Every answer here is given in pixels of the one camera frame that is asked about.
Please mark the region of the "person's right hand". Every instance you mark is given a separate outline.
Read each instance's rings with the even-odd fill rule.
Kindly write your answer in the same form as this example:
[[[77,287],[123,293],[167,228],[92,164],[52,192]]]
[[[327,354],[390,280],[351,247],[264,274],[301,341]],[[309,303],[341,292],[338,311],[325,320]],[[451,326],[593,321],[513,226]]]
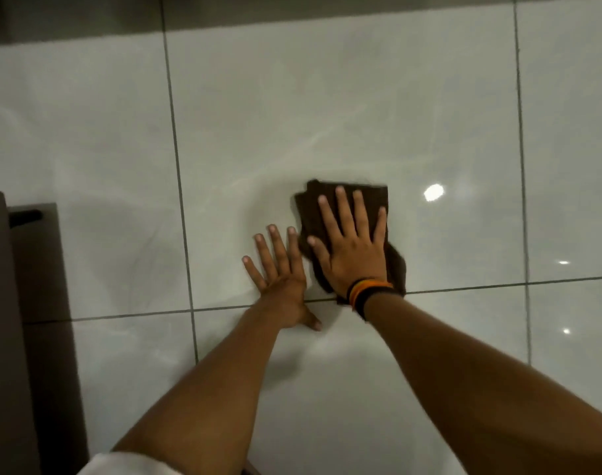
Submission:
[[[373,244],[368,212],[361,191],[353,192],[352,214],[357,231],[356,238],[343,237],[341,222],[339,228],[325,196],[320,196],[318,203],[331,245],[331,248],[328,248],[331,266],[321,266],[321,269],[335,294],[347,299],[349,288],[358,280],[387,282],[384,246]]]

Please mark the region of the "person's left hand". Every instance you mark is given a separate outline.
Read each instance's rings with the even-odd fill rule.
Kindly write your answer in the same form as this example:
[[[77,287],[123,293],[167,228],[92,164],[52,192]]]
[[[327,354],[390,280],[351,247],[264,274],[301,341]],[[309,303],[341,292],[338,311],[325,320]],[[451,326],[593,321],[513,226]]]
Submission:
[[[254,236],[261,266],[259,271],[267,279],[267,288],[263,293],[259,293],[256,305],[267,312],[275,313],[280,320],[282,328],[291,328],[302,325],[301,319],[303,314],[305,311],[310,311],[305,304],[307,277],[298,245],[297,231],[293,227],[289,227],[286,231],[286,240],[283,239],[282,235],[281,238],[288,252],[290,274],[286,277],[268,277],[267,252],[272,250],[271,240],[270,243],[267,243],[265,235],[261,233]]]

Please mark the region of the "brown cleaning cloth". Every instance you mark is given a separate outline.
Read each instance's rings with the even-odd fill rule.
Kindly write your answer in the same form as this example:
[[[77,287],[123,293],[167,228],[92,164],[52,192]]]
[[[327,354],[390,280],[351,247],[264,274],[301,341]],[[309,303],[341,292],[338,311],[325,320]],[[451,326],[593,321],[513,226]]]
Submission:
[[[370,230],[373,231],[377,225],[378,211],[384,207],[389,212],[389,192],[386,185],[374,185],[367,183],[341,183],[341,182],[323,182],[317,179],[306,182],[306,190],[294,195],[295,206],[300,219],[300,251],[312,263],[314,280],[321,289],[329,294],[335,295],[335,292],[327,279],[325,278],[321,265],[318,262],[312,247],[307,243],[309,236],[314,236],[331,248],[328,231],[324,225],[318,199],[325,196],[330,208],[332,209],[339,228],[340,218],[338,218],[338,204],[335,195],[337,186],[342,185],[348,197],[350,208],[353,210],[353,192],[361,191],[365,206],[368,212]],[[389,283],[404,297],[406,291],[406,261],[398,250],[388,241],[388,228],[386,229],[384,254],[386,260],[386,270]]]

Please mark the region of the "person's right forearm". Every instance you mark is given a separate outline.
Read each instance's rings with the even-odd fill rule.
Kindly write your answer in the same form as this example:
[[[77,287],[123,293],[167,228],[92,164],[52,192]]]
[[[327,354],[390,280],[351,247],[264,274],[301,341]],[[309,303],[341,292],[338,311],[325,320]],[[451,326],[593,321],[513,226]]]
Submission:
[[[602,475],[602,413],[392,293],[364,305],[468,475]]]

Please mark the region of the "person's left forearm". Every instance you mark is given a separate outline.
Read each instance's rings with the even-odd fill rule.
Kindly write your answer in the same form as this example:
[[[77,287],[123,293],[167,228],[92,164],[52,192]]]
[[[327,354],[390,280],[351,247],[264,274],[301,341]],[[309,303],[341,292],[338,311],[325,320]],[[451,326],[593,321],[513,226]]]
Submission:
[[[264,298],[116,444],[182,475],[240,475],[265,368],[290,305]]]

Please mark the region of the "white sleeve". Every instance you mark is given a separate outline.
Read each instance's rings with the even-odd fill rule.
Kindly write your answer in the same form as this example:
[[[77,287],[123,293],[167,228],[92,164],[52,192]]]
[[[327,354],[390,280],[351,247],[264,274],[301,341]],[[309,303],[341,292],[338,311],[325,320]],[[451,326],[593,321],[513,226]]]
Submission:
[[[183,475],[147,455],[126,452],[97,454],[76,475]]]

